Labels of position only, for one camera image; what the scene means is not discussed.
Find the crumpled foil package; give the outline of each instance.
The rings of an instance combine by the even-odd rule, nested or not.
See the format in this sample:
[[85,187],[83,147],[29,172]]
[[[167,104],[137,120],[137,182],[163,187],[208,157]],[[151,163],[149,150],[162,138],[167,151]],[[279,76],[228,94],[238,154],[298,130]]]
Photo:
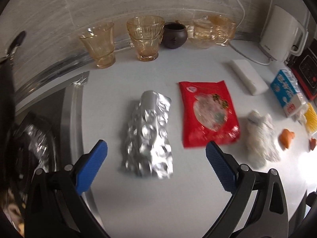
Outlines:
[[166,125],[171,99],[154,91],[145,91],[128,123],[123,165],[138,176],[170,178],[173,159]]

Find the white sponge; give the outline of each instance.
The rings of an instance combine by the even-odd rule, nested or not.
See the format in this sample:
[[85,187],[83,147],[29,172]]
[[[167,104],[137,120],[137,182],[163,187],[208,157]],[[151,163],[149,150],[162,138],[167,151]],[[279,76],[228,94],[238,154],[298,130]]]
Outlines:
[[267,84],[247,60],[232,60],[231,66],[253,96],[268,90]]

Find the amber glass cup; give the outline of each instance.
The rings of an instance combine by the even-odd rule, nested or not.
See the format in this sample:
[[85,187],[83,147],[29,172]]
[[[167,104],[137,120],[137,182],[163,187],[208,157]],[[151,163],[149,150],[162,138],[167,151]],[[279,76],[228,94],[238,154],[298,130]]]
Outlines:
[[196,46],[206,49],[218,44],[219,36],[208,19],[197,19],[194,20],[194,32],[190,41]]
[[159,16],[135,17],[127,21],[126,27],[140,61],[153,61],[159,56],[164,24]]
[[100,69],[116,62],[113,29],[114,24],[107,22],[88,28],[79,37]]
[[218,44],[221,46],[228,46],[230,40],[235,37],[237,24],[223,15],[216,14],[208,16],[208,20],[215,25],[218,32]]

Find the screw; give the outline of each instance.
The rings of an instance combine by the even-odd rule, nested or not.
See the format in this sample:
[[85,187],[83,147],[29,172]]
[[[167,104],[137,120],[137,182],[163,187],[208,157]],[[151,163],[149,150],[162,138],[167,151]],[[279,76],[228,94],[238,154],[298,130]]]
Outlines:
[[73,165],[65,165],[64,170],[65,171],[71,171],[73,168]]
[[249,167],[245,164],[242,164],[240,167],[242,171],[245,171],[245,172],[249,171]]
[[37,169],[37,170],[35,171],[35,174],[36,174],[37,176],[41,175],[42,173],[43,173],[43,169],[42,169],[42,168],[39,168],[39,169]]
[[275,169],[271,169],[271,174],[273,174],[274,176],[277,176],[277,171]]

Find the red package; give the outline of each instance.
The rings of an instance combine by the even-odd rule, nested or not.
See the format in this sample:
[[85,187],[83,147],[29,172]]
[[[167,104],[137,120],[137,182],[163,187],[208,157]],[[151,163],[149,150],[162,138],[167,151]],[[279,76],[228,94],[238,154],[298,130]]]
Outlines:
[[239,122],[224,81],[179,84],[184,103],[185,148],[203,147],[211,140],[221,145],[239,139]]

